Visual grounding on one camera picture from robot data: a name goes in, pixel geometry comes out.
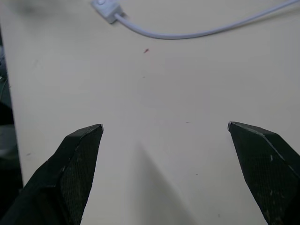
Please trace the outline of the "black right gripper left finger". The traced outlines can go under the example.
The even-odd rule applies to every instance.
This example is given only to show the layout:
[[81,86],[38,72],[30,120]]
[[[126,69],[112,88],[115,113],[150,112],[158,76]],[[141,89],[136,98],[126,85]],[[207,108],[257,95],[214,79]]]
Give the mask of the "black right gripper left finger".
[[79,225],[90,195],[103,125],[67,135],[26,183],[2,225]]

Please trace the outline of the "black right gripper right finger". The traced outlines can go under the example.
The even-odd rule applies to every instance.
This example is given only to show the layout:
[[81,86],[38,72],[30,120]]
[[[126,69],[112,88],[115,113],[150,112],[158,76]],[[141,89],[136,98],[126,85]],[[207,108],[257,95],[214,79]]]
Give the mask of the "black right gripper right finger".
[[269,225],[300,223],[300,156],[278,134],[229,122],[245,182]]

